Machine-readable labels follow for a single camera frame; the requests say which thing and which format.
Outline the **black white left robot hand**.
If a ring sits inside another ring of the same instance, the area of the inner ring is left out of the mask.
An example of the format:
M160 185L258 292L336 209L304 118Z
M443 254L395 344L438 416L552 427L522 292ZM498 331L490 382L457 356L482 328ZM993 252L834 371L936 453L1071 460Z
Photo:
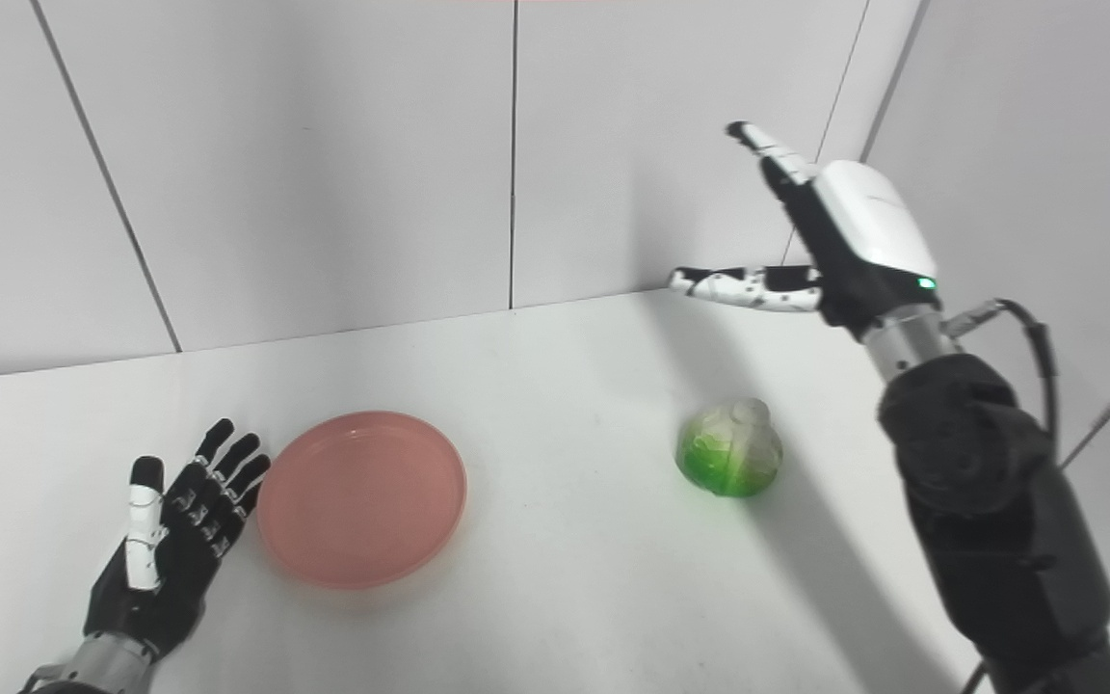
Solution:
M271 465L258 434L239 436L229 418L213 423L169 485L159 457L138 457L127 536L92 586L84 636L127 637L153 662L185 642Z

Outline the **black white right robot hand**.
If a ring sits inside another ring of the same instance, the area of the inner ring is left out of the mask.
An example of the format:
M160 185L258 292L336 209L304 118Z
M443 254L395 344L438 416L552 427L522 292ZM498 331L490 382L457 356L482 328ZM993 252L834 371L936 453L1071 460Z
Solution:
M810 262L677 266L667 288L722 305L818 312L855 339L898 308L941 308L937 264L888 177L858 161L814 164L748 121L726 133L756 157Z

